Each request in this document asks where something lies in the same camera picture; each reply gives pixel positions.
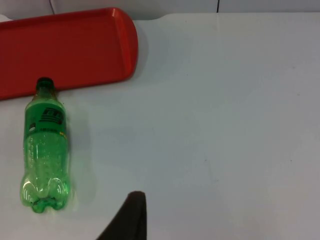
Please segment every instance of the bottle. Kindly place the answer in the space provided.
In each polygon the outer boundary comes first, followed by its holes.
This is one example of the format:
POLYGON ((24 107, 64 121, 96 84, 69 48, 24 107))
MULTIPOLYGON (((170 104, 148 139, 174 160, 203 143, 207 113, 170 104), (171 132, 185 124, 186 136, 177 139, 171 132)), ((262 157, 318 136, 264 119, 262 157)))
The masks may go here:
POLYGON ((66 111, 48 77, 37 81, 36 94, 25 108, 23 153, 21 202, 36 213, 49 206, 63 208, 70 192, 66 111))

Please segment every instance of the red plastic tray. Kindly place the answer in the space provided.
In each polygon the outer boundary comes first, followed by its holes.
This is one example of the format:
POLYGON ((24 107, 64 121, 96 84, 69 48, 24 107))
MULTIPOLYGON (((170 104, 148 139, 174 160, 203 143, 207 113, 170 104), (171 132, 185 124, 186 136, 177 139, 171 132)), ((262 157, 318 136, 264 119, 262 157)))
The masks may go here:
POLYGON ((138 55, 136 28, 118 8, 0 23, 0 100, 32 95, 37 79, 58 90, 129 78, 138 55))

